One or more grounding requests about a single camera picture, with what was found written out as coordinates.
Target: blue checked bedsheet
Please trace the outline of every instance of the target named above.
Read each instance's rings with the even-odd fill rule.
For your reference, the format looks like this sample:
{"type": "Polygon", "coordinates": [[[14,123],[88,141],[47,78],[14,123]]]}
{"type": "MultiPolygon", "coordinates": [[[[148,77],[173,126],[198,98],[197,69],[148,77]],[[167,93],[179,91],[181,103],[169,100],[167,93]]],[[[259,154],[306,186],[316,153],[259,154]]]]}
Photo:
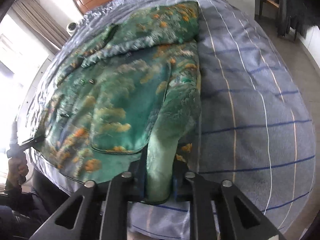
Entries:
{"type": "MultiPolygon", "coordinates": [[[[185,0],[113,0],[88,12],[77,33],[46,71],[29,110],[33,128],[51,98],[58,64],[105,24],[132,11],[185,0]]],[[[189,166],[206,179],[233,181],[285,231],[312,189],[315,135],[301,95],[262,28],[223,0],[199,3],[198,50],[202,114],[189,166]]],[[[63,177],[33,151],[35,167],[67,193],[79,183],[63,177]]],[[[129,228],[159,239],[189,239],[189,205],[135,203],[129,228]]]]}

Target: metal bolt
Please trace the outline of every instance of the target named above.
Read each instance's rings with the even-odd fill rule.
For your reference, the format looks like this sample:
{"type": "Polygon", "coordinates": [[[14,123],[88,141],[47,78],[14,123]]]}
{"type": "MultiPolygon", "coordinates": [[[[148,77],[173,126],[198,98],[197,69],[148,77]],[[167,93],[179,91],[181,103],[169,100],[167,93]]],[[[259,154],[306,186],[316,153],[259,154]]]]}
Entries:
{"type": "Polygon", "coordinates": [[[130,178],[132,176],[132,173],[130,171],[125,171],[121,174],[121,177],[123,178],[130,178]]]}
{"type": "Polygon", "coordinates": [[[223,187],[231,187],[232,186],[232,182],[230,181],[230,180],[224,180],[223,182],[222,182],[222,186],[223,187]]]}
{"type": "Polygon", "coordinates": [[[196,175],[194,172],[192,171],[187,171],[186,174],[184,174],[184,176],[187,178],[187,179],[193,179],[196,175]]]}
{"type": "Polygon", "coordinates": [[[84,183],[84,186],[85,187],[94,187],[95,185],[95,182],[93,180],[87,180],[85,183],[84,183]]]}

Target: human hand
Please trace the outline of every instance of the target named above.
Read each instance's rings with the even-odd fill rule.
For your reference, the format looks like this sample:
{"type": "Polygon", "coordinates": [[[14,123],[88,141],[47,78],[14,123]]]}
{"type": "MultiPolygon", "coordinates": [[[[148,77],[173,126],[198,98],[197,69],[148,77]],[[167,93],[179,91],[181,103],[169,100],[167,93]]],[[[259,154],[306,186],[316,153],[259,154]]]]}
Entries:
{"type": "Polygon", "coordinates": [[[8,161],[9,171],[7,180],[14,186],[18,187],[19,176],[26,176],[29,172],[27,159],[25,154],[21,154],[20,158],[10,158],[8,161]]]}

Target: curtain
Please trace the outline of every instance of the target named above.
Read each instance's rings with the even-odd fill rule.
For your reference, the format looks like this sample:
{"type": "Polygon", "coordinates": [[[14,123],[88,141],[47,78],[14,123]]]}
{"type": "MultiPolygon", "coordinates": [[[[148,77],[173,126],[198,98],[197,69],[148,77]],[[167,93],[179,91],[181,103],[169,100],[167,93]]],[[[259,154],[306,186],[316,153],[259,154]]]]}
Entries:
{"type": "Polygon", "coordinates": [[[16,0],[12,9],[53,54],[56,54],[70,37],[36,0],[16,0]]]}

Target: black tool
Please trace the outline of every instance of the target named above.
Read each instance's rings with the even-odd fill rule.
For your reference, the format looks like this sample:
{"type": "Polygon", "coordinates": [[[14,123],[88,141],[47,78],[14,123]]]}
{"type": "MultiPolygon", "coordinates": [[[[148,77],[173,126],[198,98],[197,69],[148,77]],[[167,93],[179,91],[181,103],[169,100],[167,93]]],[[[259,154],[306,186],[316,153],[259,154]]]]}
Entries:
{"type": "MultiPolygon", "coordinates": [[[[44,140],[45,136],[39,136],[37,138],[30,138],[27,141],[24,141],[21,145],[18,144],[18,136],[17,136],[17,121],[14,121],[12,124],[12,131],[11,131],[11,138],[10,138],[10,149],[7,150],[7,157],[9,158],[21,158],[25,153],[24,151],[26,149],[31,148],[38,142],[41,142],[44,140]]],[[[22,185],[26,182],[26,177],[20,175],[18,179],[19,185],[22,185]]]]}
{"type": "MultiPolygon", "coordinates": [[[[140,161],[131,163],[128,171],[111,181],[85,182],[30,240],[126,240],[127,202],[145,202],[146,156],[146,152],[142,152],[140,161]]],[[[221,239],[269,240],[275,237],[272,239],[285,240],[229,180],[221,184],[207,181],[189,171],[185,163],[175,160],[172,190],[177,201],[190,201],[190,240],[217,239],[212,200],[216,205],[221,239]]]]}

